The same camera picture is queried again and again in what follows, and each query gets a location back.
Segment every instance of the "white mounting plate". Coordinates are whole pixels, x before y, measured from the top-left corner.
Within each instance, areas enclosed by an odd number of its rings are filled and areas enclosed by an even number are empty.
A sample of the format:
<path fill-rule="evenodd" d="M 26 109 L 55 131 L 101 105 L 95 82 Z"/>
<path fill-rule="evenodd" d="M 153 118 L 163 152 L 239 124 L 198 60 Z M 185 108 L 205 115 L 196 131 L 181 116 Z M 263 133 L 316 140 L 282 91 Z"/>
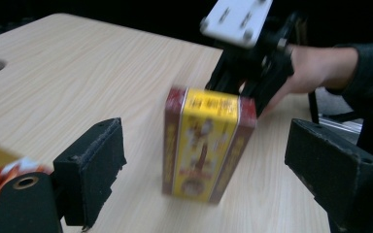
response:
<path fill-rule="evenodd" d="M 219 0 L 201 22 L 201 33 L 229 44 L 252 48 L 272 0 Z"/>

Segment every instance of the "dark background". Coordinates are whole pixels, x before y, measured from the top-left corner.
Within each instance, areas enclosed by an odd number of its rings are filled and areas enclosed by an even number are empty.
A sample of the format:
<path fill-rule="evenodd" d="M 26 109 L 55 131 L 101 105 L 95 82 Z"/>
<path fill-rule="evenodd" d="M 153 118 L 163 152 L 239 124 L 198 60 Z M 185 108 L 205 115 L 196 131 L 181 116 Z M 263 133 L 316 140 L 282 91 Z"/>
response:
<path fill-rule="evenodd" d="M 68 13 L 212 46 L 199 23 L 215 0 L 0 0 L 0 33 L 54 13 Z M 373 42 L 373 0 L 274 0 L 269 15 L 308 16 L 309 45 Z"/>

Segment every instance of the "wooden table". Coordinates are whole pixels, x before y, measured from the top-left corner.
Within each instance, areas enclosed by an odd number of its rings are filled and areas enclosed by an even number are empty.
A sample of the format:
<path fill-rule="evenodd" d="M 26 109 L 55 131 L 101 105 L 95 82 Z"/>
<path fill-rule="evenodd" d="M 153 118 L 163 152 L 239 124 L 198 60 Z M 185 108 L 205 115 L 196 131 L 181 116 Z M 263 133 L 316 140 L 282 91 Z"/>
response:
<path fill-rule="evenodd" d="M 287 97 L 258 122 L 218 205 L 161 194 L 168 91 L 202 88 L 220 54 L 63 14 L 4 33 L 0 147 L 52 166 L 90 126 L 121 117 L 128 163 L 90 232 L 329 232 L 326 212 L 284 164 L 290 120 L 309 118 L 306 95 Z"/>

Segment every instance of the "yellow box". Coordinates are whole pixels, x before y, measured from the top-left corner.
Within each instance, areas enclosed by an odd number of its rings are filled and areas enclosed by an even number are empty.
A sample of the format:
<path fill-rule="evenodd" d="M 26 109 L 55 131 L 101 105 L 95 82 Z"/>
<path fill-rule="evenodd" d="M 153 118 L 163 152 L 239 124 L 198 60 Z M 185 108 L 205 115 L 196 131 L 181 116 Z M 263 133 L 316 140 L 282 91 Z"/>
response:
<path fill-rule="evenodd" d="M 165 104 L 163 193 L 219 203 L 255 125 L 254 99 L 172 87 Z"/>

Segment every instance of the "sleeve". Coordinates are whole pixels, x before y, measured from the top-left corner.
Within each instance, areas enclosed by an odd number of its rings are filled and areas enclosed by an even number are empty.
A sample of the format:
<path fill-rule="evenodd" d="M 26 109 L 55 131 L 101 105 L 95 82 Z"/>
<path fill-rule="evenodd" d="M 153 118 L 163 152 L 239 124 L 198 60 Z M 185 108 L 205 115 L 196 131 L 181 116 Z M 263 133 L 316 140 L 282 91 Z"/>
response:
<path fill-rule="evenodd" d="M 373 100 L 373 43 L 372 44 L 347 44 L 336 47 L 352 47 L 358 52 L 356 73 L 349 85 L 341 92 L 344 98 L 358 98 Z"/>

